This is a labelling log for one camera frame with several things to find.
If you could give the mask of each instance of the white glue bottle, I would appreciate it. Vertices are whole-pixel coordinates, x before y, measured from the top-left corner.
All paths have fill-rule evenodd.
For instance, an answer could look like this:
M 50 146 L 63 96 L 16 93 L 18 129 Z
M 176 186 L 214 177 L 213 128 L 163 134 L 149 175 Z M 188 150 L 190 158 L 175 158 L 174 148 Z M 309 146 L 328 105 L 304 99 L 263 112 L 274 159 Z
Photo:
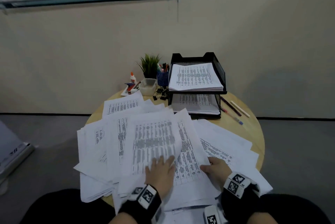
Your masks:
M 137 81 L 136 81 L 136 77 L 134 76 L 133 73 L 130 73 L 130 81 L 133 83 L 133 84 L 136 84 Z

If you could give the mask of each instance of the potted plant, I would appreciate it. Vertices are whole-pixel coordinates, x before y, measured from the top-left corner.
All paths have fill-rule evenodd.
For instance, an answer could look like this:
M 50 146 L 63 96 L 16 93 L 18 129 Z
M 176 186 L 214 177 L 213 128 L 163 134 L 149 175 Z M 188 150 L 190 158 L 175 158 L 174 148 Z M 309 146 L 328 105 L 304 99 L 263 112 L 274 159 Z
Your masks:
M 157 64 L 160 61 L 159 54 L 157 56 L 145 54 L 141 57 L 140 62 L 136 62 L 143 71 L 145 78 L 157 78 Z

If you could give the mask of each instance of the wooden tabletop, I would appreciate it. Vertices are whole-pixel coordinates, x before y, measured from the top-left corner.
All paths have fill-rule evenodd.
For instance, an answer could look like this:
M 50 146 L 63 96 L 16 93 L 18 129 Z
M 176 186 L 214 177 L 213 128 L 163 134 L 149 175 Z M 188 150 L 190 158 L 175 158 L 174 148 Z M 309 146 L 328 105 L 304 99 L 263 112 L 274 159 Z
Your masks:
M 122 91 L 119 91 L 118 93 L 115 93 L 113 96 L 111 96 L 110 99 L 117 99 L 121 98 L 120 96 Z M 243 125 L 240 125 L 238 122 L 233 120 L 230 116 L 225 114 L 224 112 L 221 112 L 221 119 L 219 120 L 209 120 L 210 122 L 225 128 L 240 137 L 245 138 L 246 140 L 249 140 L 252 142 L 251 150 L 258 153 L 259 157 L 257 160 L 256 168 L 258 170 L 261 170 L 263 160 L 264 160 L 264 154 L 265 154 L 265 142 L 264 142 L 264 136 L 262 132 L 262 128 L 256 119 L 253 112 L 247 107 L 246 104 L 244 104 L 240 99 L 238 99 L 235 95 L 228 92 L 226 95 L 222 95 L 228 102 L 231 100 L 234 101 L 240 108 L 242 108 L 245 112 L 247 112 L 250 115 L 250 118 L 246 117 L 244 114 L 242 114 L 239 119 L 243 122 Z M 152 96 L 147 97 L 143 96 L 144 100 L 152 99 Z M 153 101 L 154 104 L 158 105 L 161 103 L 164 103 L 164 105 L 167 107 L 168 103 L 167 100 L 161 100 L 157 99 L 156 101 Z M 237 114 L 233 110 L 231 110 L 223 101 L 221 101 L 221 106 L 228 110 L 233 116 L 237 117 Z M 86 124 L 89 124 L 91 122 L 96 122 L 102 118 L 103 113 L 103 103 L 100 105 L 100 107 L 90 116 L 90 118 L 87 120 Z M 104 201 L 106 201 L 108 204 L 114 206 L 113 199 L 111 196 L 104 197 Z

